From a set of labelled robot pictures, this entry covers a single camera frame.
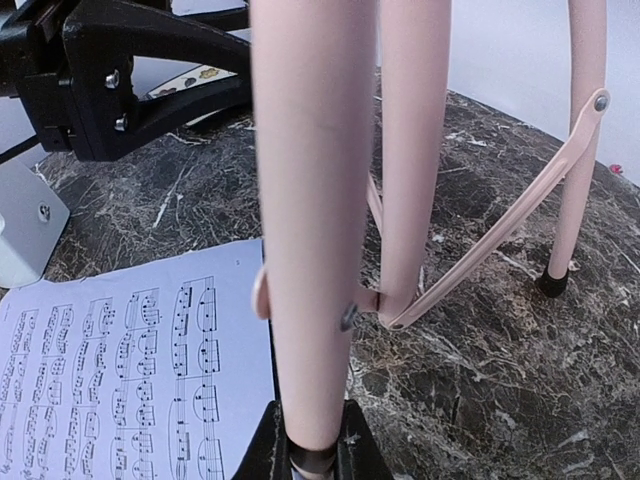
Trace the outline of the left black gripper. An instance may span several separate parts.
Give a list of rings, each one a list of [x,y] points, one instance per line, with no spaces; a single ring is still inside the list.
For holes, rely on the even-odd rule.
[[[250,102],[247,4],[177,15],[141,1],[1,3],[1,95],[45,150],[116,161],[163,134]],[[145,100],[201,65],[235,73]]]

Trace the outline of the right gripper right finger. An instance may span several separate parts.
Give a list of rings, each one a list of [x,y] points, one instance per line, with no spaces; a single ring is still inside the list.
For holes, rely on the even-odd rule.
[[[393,474],[355,400],[344,402],[336,444],[334,478],[341,480],[393,480]]]

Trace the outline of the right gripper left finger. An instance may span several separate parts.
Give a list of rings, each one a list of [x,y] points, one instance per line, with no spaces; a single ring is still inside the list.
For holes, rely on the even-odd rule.
[[[292,480],[281,402],[268,403],[233,480]]]

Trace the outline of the sheet music page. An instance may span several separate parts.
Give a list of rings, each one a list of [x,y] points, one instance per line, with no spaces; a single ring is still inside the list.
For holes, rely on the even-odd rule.
[[[260,240],[1,302],[5,479],[230,479],[274,398]]]

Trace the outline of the pink music stand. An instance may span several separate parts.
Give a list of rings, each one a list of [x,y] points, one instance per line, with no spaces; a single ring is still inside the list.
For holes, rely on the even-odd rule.
[[[539,278],[565,291],[586,206],[606,76],[607,7],[568,5],[570,134],[491,229],[417,290],[441,148],[448,1],[254,1],[249,7],[266,264],[254,308],[270,320],[294,477],[335,479],[355,314],[418,320],[557,185],[554,245]]]

